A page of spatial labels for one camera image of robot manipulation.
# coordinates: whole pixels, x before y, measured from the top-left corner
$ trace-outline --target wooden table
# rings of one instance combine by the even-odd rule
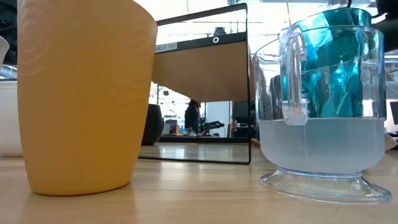
[[[250,166],[141,160],[121,189],[79,197],[30,191],[22,159],[0,158],[0,224],[64,223],[397,223],[398,152],[365,172],[396,197],[388,205],[302,200],[262,188],[275,169],[259,149]]]

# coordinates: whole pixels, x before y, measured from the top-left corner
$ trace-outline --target person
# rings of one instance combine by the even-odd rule
[[[199,107],[199,102],[191,100],[185,110],[185,129],[195,134],[198,133],[199,128]]]

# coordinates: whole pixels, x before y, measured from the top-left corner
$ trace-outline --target white wall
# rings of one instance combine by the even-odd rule
[[[212,129],[210,132],[218,133],[220,137],[226,137],[229,124],[229,101],[207,103],[206,119],[207,122],[219,121],[223,123],[224,128]]]

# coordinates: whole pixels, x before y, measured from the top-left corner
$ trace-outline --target pitcher handle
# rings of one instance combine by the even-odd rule
[[[290,126],[305,125],[308,100],[302,98],[301,61],[306,59],[304,36],[292,25],[279,34],[282,114]]]

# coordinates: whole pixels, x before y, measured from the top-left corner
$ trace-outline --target yellow cup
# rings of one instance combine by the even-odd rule
[[[132,0],[18,0],[18,109],[30,187],[82,195],[129,183],[157,25]]]

